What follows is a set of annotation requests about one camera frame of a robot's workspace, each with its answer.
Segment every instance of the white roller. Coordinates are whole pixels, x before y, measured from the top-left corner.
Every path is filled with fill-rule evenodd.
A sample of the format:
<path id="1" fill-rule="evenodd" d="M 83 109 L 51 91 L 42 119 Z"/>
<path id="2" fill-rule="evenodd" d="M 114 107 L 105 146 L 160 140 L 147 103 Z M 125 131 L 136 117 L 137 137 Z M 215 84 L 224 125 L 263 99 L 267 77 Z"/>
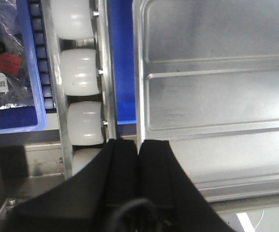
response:
<path id="1" fill-rule="evenodd" d="M 66 95 L 89 96 L 99 94 L 96 76 L 96 51 L 71 49 L 61 53 L 61 78 Z"/>
<path id="2" fill-rule="evenodd" d="M 73 175 L 76 175 L 81 169 L 90 163 L 100 151 L 100 148 L 88 148 L 76 151 L 73 156 Z"/>
<path id="3" fill-rule="evenodd" d="M 51 0 L 57 35 L 65 40 L 93 38 L 89 0 Z"/>
<path id="4" fill-rule="evenodd" d="M 67 129 L 72 145 L 102 144 L 101 103 L 72 103 L 67 114 Z"/>

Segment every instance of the metal bolt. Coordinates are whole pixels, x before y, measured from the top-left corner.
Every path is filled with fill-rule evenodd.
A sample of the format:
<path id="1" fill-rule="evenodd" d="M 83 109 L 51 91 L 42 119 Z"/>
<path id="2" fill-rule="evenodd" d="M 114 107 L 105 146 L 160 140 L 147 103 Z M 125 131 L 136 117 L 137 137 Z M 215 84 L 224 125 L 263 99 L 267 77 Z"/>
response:
<path id="1" fill-rule="evenodd" d="M 9 198 L 8 199 L 8 205 L 9 206 L 14 206 L 18 203 L 18 200 L 16 198 Z"/>

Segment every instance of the clear plastic bag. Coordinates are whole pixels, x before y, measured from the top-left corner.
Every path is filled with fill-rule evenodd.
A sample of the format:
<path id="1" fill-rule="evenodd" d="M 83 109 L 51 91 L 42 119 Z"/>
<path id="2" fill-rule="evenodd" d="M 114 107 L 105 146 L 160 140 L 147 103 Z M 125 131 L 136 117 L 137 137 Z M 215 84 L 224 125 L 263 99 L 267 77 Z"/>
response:
<path id="1" fill-rule="evenodd" d="M 15 0 L 0 0 L 0 109 L 34 105 Z"/>

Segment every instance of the blue plastic bin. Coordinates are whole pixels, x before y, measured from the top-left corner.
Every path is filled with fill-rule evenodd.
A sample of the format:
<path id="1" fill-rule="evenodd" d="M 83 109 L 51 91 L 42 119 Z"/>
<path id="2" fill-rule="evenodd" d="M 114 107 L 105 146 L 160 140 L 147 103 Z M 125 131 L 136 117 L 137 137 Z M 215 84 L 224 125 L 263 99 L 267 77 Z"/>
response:
<path id="1" fill-rule="evenodd" d="M 18 17 L 29 70 L 34 106 L 0 110 L 0 134 L 40 131 L 47 124 L 27 0 L 17 0 Z"/>
<path id="2" fill-rule="evenodd" d="M 110 0 L 118 124 L 136 123 L 132 0 Z"/>

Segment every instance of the metal tray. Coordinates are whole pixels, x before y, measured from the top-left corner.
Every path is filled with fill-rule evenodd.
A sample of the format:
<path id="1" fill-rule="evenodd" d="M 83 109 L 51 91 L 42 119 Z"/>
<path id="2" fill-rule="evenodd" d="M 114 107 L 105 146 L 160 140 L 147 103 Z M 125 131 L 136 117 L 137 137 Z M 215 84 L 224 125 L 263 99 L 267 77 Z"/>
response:
<path id="1" fill-rule="evenodd" d="M 279 193 L 279 1 L 135 0 L 137 134 L 209 201 Z"/>

